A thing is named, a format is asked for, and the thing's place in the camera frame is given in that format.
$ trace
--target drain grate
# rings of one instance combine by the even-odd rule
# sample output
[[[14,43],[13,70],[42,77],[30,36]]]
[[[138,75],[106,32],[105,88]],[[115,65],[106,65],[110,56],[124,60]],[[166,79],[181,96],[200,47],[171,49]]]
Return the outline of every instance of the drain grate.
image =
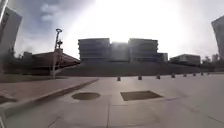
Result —
[[[94,100],[98,97],[100,97],[100,94],[91,92],[77,93],[72,95],[72,98],[77,100]]]
[[[151,91],[121,92],[121,96],[124,101],[146,100],[162,97]]]

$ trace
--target office building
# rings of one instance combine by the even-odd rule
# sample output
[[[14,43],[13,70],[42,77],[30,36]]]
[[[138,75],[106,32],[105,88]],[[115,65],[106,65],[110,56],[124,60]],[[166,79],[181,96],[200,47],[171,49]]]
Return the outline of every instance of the office building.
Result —
[[[128,45],[131,63],[163,62],[163,54],[157,53],[157,40],[131,38]]]
[[[80,39],[80,60],[84,63],[108,62],[110,59],[110,39]]]
[[[0,25],[0,55],[14,48],[22,17],[13,10],[6,8]]]
[[[224,60],[224,16],[212,22],[220,59]]]
[[[127,43],[113,42],[110,45],[111,62],[129,62],[129,47]]]
[[[170,58],[170,61],[174,63],[200,65],[201,57],[198,55],[183,54],[183,55]]]

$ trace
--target bollard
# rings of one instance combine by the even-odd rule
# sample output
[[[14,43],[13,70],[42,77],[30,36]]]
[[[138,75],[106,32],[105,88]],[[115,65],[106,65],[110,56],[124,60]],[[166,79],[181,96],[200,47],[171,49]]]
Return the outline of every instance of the bollard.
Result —
[[[176,78],[176,77],[175,77],[175,74],[171,74],[171,78]]]
[[[117,77],[117,81],[121,81],[121,77]]]
[[[157,75],[157,76],[156,76],[156,79],[160,79],[160,75]]]
[[[138,76],[138,80],[142,80],[142,76]]]

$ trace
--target curb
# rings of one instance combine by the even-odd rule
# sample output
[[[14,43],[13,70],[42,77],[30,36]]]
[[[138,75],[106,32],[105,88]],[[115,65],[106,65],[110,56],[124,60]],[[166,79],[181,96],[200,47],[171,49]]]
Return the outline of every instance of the curb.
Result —
[[[92,83],[94,83],[98,80],[99,79],[97,78],[97,79],[88,81],[86,83],[79,84],[77,86],[72,86],[72,87],[69,87],[69,88],[65,88],[65,89],[62,89],[62,90],[57,90],[55,92],[51,92],[49,94],[40,96],[38,98],[29,99],[29,100],[21,101],[21,102],[18,102],[18,103],[6,104],[5,106],[1,107],[1,109],[3,109],[5,117],[8,118],[8,117],[11,117],[11,116],[19,113],[19,112],[30,109],[30,108],[32,108],[36,105],[43,104],[47,101],[50,101],[50,100],[55,99],[57,97],[63,96],[67,93],[73,92],[75,90],[82,89],[82,88],[84,88],[84,87],[86,87],[86,86],[88,86],[88,85],[90,85],[90,84],[92,84]]]

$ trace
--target street lamp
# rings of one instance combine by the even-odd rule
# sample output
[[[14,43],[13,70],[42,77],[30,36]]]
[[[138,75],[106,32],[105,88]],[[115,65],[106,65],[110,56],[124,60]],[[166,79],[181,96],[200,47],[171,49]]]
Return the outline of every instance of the street lamp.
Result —
[[[59,28],[57,28],[57,29],[56,29],[56,32],[57,32],[57,35],[56,35],[56,41],[55,41],[55,46],[54,46],[53,69],[52,69],[53,79],[55,79],[55,65],[56,65],[56,62],[57,62],[57,57],[56,57],[57,53],[56,53],[56,49],[57,49],[57,45],[58,45],[58,43],[59,43],[58,38],[59,38],[59,34],[62,32],[62,30],[59,29]]]

